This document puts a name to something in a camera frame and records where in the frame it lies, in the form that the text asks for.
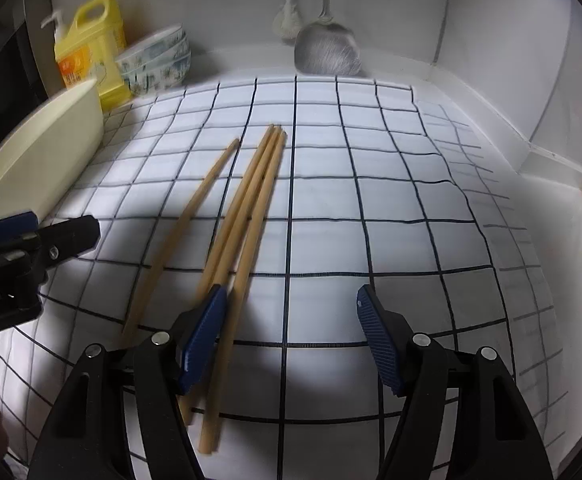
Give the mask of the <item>wooden chopstick six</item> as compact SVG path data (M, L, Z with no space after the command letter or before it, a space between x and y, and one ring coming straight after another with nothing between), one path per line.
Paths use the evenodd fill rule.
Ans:
M214 282L221 284L226 282L230 269L236 270L233 286L228 294L225 323L219 337L213 372L206 393L205 413L198 444L198 451L205 455L213 453L217 445L223 382L286 140L287 135L282 128L275 126L274 135L244 196L214 275Z

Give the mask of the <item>wooden chopstick ten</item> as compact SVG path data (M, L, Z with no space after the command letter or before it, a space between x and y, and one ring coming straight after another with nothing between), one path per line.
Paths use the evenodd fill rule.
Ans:
M200 304L187 312L190 328L179 352L183 369L181 392L187 393L197 385L205 368L212 366L204 401L200 445L204 453L211 451L209 441L219 424L221 393L231 350L285 142L287 134L280 126L268 127L207 259L197 292Z

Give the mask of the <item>wooden chopstick nine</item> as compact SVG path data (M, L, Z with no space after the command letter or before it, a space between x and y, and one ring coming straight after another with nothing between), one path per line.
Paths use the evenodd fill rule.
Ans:
M251 158L251 162L249 163L247 171L241 179L235 195L233 196L233 201L231 202L229 209L226 212L225 219L221 224L221 229L219 229L219 232L214 238L214 243L211 247L209 257L207 257L200 282L198 284L197 290L195 291L195 299L193 300L194 304L199 304L199 302L204 299L205 295L212 286L214 274L224 252L224 246L228 240L231 230L233 229L233 224L235 223L238 216L238 212L244 200L244 196L248 192L251 180L253 179L256 169L259 168L261 159L265 154L268 144L270 144L271 138L274 135L274 131L275 126L269 125L265 134L263 135L261 142L259 142L257 150Z

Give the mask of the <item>large cream bowl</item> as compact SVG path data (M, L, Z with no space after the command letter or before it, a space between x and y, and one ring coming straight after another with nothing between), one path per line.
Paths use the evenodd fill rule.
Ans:
M97 81L49 99L0 144L0 219L44 220L82 174L104 136Z

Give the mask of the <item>white grid pattern cloth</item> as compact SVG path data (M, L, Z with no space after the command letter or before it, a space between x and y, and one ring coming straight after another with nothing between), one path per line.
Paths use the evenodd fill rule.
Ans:
M231 352L212 479L371 479L403 402L381 384L357 320L371 284L443 346L495 348L562 460L562 348L539 259L481 136L452 105L384 81L283 76L191 86L105 118L92 162L52 209L101 241L52 271L43 315L0 333L7 460L26 475L87 344L116 343L133 292L221 152L240 142L177 245L139 325L189 307L269 125L287 133Z

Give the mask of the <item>yellow dish soap bottle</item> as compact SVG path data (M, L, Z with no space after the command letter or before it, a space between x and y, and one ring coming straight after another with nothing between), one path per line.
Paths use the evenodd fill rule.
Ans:
M104 112L129 99L114 59L126 49L122 14L116 0L90 0L75 12L64 40L54 41L55 60L67 88L95 79Z

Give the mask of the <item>bottom floral ceramic bowl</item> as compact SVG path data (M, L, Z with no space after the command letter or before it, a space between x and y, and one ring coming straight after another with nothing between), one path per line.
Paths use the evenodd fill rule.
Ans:
M175 68L162 68L162 70L151 70L151 72L131 77L121 77L133 96L148 96L148 94L181 86L187 74L183 74Z

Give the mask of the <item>floral ceramic bowl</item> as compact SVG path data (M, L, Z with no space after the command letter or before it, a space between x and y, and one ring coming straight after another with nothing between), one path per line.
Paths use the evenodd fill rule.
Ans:
M128 68L121 73L122 77L151 72L151 70L162 70L162 68L175 68L183 74L187 74L190 68L191 52L189 41L186 37L174 44L165 52L158 55L151 61L140 65L137 68Z
M131 77L121 77L133 96L148 96L148 94L181 86L187 74L183 74L175 68L162 68L162 70L151 70L151 72Z
M181 25L162 28L136 41L131 47L127 47L114 59L114 62L121 73L137 70L137 68L160 58L161 55L185 39L186 32Z

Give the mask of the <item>top floral ceramic bowl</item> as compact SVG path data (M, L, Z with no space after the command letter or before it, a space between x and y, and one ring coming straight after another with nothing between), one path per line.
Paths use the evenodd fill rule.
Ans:
M114 59L114 62L121 73L137 70L137 68L160 58L161 55L185 39L186 32L181 25L162 28L136 41L131 47L127 47Z

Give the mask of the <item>white pump soap bottle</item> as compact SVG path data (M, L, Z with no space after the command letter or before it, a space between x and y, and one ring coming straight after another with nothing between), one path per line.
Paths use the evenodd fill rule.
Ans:
M41 29L44 29L48 25L54 26L54 41L56 44L59 44L60 41L66 38L68 26L64 23L64 12L60 9L53 10L46 18L42 19Z

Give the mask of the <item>middle floral ceramic bowl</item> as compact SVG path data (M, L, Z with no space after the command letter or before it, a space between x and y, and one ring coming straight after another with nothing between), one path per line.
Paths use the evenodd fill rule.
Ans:
M151 61L140 65L137 68L128 68L121 73L122 77L151 72L151 70L162 70L162 68L175 68L183 74L187 74L190 68L191 52L189 41L186 37L174 44L165 52L158 55Z

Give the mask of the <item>steel spatula turner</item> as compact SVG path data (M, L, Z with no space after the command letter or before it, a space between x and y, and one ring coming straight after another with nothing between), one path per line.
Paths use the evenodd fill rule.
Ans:
M363 70L361 51L353 32L334 21L330 3L323 0L319 17L297 34L294 67L308 75L357 76Z

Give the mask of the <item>white dish brush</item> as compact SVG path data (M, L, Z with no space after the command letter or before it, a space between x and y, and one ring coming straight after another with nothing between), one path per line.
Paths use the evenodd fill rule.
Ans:
M297 39L302 28L302 20L295 0L285 0L271 25L273 32L286 44Z

